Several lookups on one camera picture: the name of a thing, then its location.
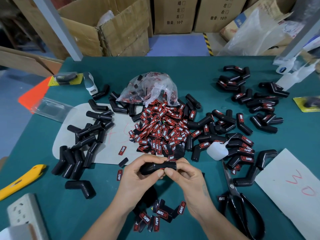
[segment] scissors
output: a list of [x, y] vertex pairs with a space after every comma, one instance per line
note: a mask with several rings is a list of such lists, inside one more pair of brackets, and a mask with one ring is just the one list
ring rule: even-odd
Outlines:
[[[222, 165], [223, 165], [223, 169], [224, 169], [224, 174], [226, 176], [226, 181], [228, 183], [229, 192], [226, 192], [226, 194], [224, 195], [225, 198], [222, 201], [223, 204], [222, 204], [221, 214], [226, 216], [225, 215], [226, 209], [227, 209], [228, 205], [230, 205], [234, 219], [235, 219], [237, 225], [239, 226], [238, 229], [251, 240], [262, 239], [265, 235], [265, 225], [264, 225], [264, 221], [262, 219], [261, 214], [259, 213], [257, 208], [250, 202], [250, 200], [248, 200], [242, 193], [239, 193], [237, 191], [236, 187], [233, 184], [233, 180], [230, 176], [230, 172], [229, 172], [224, 161], [222, 161]], [[249, 206], [249, 208], [251, 209], [251, 212], [253, 212], [253, 215], [255, 216], [255, 219], [256, 219], [256, 226], [257, 226], [258, 231], [257, 231], [257, 234], [255, 235], [255, 237], [252, 236], [252, 234], [249, 230], [249, 227], [248, 227], [248, 218], [247, 218], [247, 211], [246, 211], [245, 203], [246, 203], [246, 205]], [[241, 206], [240, 212], [241, 212], [242, 217], [240, 216], [239, 210], [237, 209], [237, 206], [239, 204]]]

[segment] white paper sheet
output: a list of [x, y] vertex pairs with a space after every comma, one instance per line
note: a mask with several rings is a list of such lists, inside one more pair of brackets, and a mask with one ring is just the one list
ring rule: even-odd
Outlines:
[[[53, 143], [52, 153], [55, 158], [59, 159], [60, 146], [72, 147], [75, 144], [75, 134], [67, 130], [68, 125], [74, 125], [83, 129], [87, 123], [94, 123], [95, 119], [86, 116], [88, 110], [93, 111], [88, 103], [79, 104], [67, 115]], [[137, 106], [136, 113], [140, 113], [141, 111], [142, 106]], [[135, 129], [134, 125], [137, 122], [134, 123], [129, 115], [122, 113], [114, 113], [112, 121], [115, 125], [107, 131], [104, 143], [99, 146], [93, 162], [119, 164], [127, 157], [129, 161], [126, 165], [128, 165], [143, 154], [142, 152], [137, 152], [137, 143], [129, 141], [128, 132]], [[124, 154], [119, 156], [118, 153], [122, 146], [126, 146], [127, 148]], [[86, 154], [88, 149], [88, 146], [83, 148], [84, 154]]]
[[306, 240], [320, 239], [320, 181], [284, 149], [255, 178]]

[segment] electrical outlet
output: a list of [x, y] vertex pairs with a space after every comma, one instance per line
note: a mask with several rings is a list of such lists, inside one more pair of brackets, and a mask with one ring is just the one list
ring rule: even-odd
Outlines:
[[11, 226], [31, 224], [37, 240], [49, 240], [34, 194], [25, 194], [8, 206], [7, 212]]

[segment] green table mat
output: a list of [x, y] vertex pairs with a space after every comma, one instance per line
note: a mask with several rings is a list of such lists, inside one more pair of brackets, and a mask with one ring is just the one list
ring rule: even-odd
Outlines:
[[[249, 121], [251, 114], [248, 108], [232, 102], [232, 93], [221, 91], [216, 87], [215, 83], [220, 75], [232, 75], [231, 72], [223, 72], [222, 68], [234, 64], [240, 67], [249, 66], [251, 77], [247, 80], [246, 87], [253, 88], [254, 92], [263, 92], [264, 90], [258, 88], [259, 82], [277, 81], [280, 78], [275, 72], [277, 67], [272, 65], [273, 59], [273, 56], [84, 57], [81, 62], [74, 62], [68, 58], [61, 72], [88, 71], [93, 75], [99, 88], [109, 84], [111, 91], [118, 93], [139, 74], [150, 71], [167, 73], [177, 85], [178, 95], [183, 101], [185, 101], [184, 96], [190, 93], [202, 103], [196, 121], [213, 109], [223, 113], [226, 109], [232, 109], [234, 115], [242, 112], [246, 124], [254, 131], [249, 138], [255, 143], [253, 149], [256, 152], [267, 149], [276, 149], [280, 152], [287, 148], [319, 178], [320, 113], [302, 113], [292, 100], [293, 97], [319, 95], [320, 81], [316, 74], [294, 85], [289, 90], [290, 96], [282, 98], [276, 106], [275, 113], [278, 117], [284, 118], [284, 123], [277, 125], [279, 129], [277, 134], [257, 130]], [[83, 83], [50, 87], [46, 97], [72, 106], [86, 103], [90, 99]], [[102, 98], [99, 102], [107, 103], [108, 97]], [[52, 146], [60, 126], [61, 124], [56, 121], [35, 114], [22, 133], [0, 173], [0, 189], [36, 164], [46, 164], [48, 171], [39, 180], [0, 202], [0, 230], [9, 226], [7, 206], [26, 193], [36, 194], [51, 239], [80, 239], [112, 201], [119, 185], [116, 181], [118, 165], [96, 164], [94, 169], [87, 169], [84, 172], [82, 180], [91, 181], [97, 192], [91, 200], [86, 200], [80, 190], [65, 190], [66, 179], [50, 173], [58, 162], [52, 155]], [[191, 153], [187, 152], [185, 157], [190, 160]], [[190, 163], [205, 173], [210, 196], [214, 205], [219, 207], [217, 196], [228, 189], [221, 162], [214, 161], [206, 152], [202, 152], [198, 163], [192, 161]], [[245, 175], [247, 168], [244, 166], [236, 177]], [[177, 207], [184, 200], [182, 190], [167, 177], [157, 182], [156, 189], [159, 198], [164, 199], [166, 205], [171, 208]], [[239, 187], [238, 191], [244, 193], [260, 211], [266, 224], [265, 239], [303, 239], [292, 222], [257, 184], [251, 187]], [[141, 234], [133, 232], [133, 219], [133, 214], [130, 214], [119, 239], [206, 239], [201, 226], [191, 217], [188, 210], [170, 224], [162, 220], [158, 233], [150, 233], [146, 229]], [[251, 228], [254, 228], [252, 216], [249, 216], [249, 222]]]

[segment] floor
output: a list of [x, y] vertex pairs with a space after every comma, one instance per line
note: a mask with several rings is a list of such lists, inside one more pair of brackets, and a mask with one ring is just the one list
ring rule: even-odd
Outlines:
[[[217, 33], [207, 33], [207, 36], [214, 54], [226, 44]], [[210, 56], [202, 33], [155, 35], [149, 38], [149, 46], [150, 52], [146, 56]], [[26, 50], [54, 58], [48, 49], [46, 51], [43, 54]], [[6, 135], [0, 143], [0, 158], [10, 155], [31, 118], [31, 113], [18, 103], [18, 98], [43, 79], [15, 69], [0, 71], [0, 101], [3, 101], [0, 103], [0, 124], [2, 135]]]

